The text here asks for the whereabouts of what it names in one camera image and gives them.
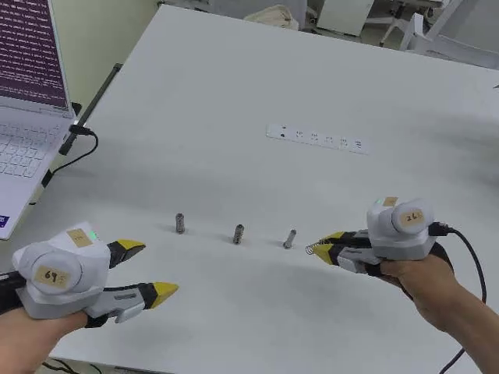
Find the metal spring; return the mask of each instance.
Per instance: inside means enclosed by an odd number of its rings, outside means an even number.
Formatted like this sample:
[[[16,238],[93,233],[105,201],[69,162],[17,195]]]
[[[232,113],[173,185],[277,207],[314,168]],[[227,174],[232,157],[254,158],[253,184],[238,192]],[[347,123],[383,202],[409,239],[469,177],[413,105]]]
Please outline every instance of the metal spring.
[[[324,244],[328,244],[329,243],[329,239],[321,239],[320,241],[318,242],[315,242],[313,244],[310,244],[308,245],[307,247],[305,247],[305,251],[308,255],[314,255],[315,252],[313,251],[313,249],[315,247],[318,247],[319,245],[324,245]]]
[[[240,244],[242,241],[242,234],[244,233],[244,226],[241,224],[238,224],[235,227],[235,232],[234,232],[234,238],[232,239],[232,242],[234,244]]]
[[[293,245],[293,240],[295,240],[295,236],[296,236],[296,230],[292,229],[291,232],[289,232],[289,235],[288,235],[288,238],[286,239],[286,241],[284,243],[282,243],[282,246],[286,249],[291,249],[291,247]]]
[[[184,232],[186,232],[186,226],[184,224],[184,215],[182,213],[179,213],[175,216],[175,221],[176,221],[175,230],[177,231],[177,233],[183,234]]]

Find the black cord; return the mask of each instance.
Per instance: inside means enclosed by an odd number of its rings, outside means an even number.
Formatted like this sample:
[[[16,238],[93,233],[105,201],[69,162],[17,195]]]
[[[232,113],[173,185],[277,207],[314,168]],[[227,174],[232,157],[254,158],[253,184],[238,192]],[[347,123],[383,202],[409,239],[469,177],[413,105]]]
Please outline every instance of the black cord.
[[[456,234],[466,245],[466,247],[469,250],[469,254],[473,258],[473,261],[475,262],[476,266],[476,272],[478,273],[478,278],[480,279],[480,288],[482,289],[482,302],[483,304],[487,303],[487,285],[485,284],[485,276],[483,275],[483,269],[482,266],[480,265],[480,261],[478,260],[478,256],[476,255],[475,250],[473,249],[472,245],[468,242],[468,239],[458,230],[455,228],[449,228],[449,232],[452,234]]]
[[[478,278],[480,279],[480,288],[482,290],[482,302],[483,304],[486,304],[487,285],[485,283],[485,276],[483,275],[482,265],[480,265],[478,256],[476,255],[473,246],[468,241],[466,236],[464,236],[459,230],[456,230],[455,228],[450,228],[446,224],[442,224],[441,222],[434,222],[433,224],[431,224],[429,227],[429,234],[431,236],[446,236],[447,234],[456,234],[465,243],[466,248],[469,251],[469,254],[473,258],[473,262],[475,263],[476,266],[476,272],[478,273]],[[449,363],[442,368],[441,371],[439,371],[439,374],[444,374],[445,372],[447,372],[461,358],[461,356],[464,355],[464,353],[465,353],[464,348],[461,348],[461,350],[457,353],[457,355],[454,356],[452,360],[450,360]]]
[[[70,372],[75,372],[71,366],[66,364],[63,360],[58,360],[57,358],[53,358],[52,361],[58,362],[62,366],[64,366],[66,369],[68,369]]]
[[[71,125],[69,127],[69,131],[72,133],[72,134],[76,134],[76,135],[85,135],[85,136],[93,136],[95,138],[95,145],[94,145],[94,148],[92,148],[90,151],[86,152],[85,154],[82,154],[81,156],[75,158],[73,161],[70,161],[68,162],[67,164],[63,164],[61,166],[59,166],[57,169],[55,169],[53,172],[52,172],[52,176],[54,176],[55,173],[57,173],[59,170],[63,169],[63,168],[67,168],[69,165],[73,165],[75,162],[78,162],[79,160],[81,160],[82,158],[86,157],[86,156],[89,156],[91,155],[93,152],[95,152],[95,150],[97,149],[97,147],[99,146],[99,138],[98,136],[95,134],[95,132],[93,132],[92,130],[90,129],[87,129],[85,127],[81,127],[81,126],[77,126],[77,125]]]
[[[97,366],[95,366],[94,364],[89,364],[89,365],[92,366],[94,369],[96,369],[99,372],[99,374],[102,374],[102,371]]]
[[[71,367],[68,364],[66,364],[65,362],[62,362],[59,360],[54,360],[54,361],[61,362],[65,366],[65,368],[52,366],[52,365],[48,364],[47,362],[42,363],[42,365],[45,368],[50,369],[54,372],[67,372],[68,374],[79,374],[78,372],[75,372],[73,369],[71,369]]]

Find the power outlet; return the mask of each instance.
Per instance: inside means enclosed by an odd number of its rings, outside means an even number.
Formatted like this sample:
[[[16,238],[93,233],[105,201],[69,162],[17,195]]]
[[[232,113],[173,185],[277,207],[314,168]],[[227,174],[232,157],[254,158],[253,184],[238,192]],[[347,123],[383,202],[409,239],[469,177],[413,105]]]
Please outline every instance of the power outlet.
[[[322,146],[333,150],[347,150],[353,153],[368,154],[365,140],[347,136],[324,135],[319,132],[294,129],[284,125],[269,125],[267,127],[267,136],[273,139]]]

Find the human hand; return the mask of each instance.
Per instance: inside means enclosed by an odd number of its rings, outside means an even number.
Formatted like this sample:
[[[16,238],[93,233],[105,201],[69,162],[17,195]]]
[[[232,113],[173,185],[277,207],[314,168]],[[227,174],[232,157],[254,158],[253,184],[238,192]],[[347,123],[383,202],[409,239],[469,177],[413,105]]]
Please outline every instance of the human hand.
[[[448,332],[448,316],[467,291],[445,261],[434,255],[420,261],[384,261],[381,273],[389,283],[404,287],[426,321]]]
[[[84,312],[60,319],[32,319],[24,308],[18,308],[1,315],[0,372],[35,372],[62,337],[86,324]]]

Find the label sticker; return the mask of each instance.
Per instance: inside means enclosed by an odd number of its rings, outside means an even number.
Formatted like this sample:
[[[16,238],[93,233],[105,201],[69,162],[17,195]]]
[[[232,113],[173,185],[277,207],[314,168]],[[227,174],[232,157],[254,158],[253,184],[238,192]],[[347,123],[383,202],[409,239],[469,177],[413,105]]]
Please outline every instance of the label sticker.
[[[68,235],[78,248],[87,247],[88,245],[93,244],[92,241],[88,238],[87,234],[85,234],[85,231],[83,231],[81,228],[69,230]]]
[[[65,288],[71,275],[65,271],[52,269],[41,265],[34,276],[36,282],[48,284],[57,288]]]
[[[4,228],[7,222],[9,222],[9,218],[7,216],[0,216],[0,228]]]
[[[400,215],[400,223],[404,227],[422,224],[424,223],[423,212],[421,209],[414,209],[410,212],[402,213]]]
[[[395,206],[397,203],[398,197],[389,196],[384,200],[383,206]]]

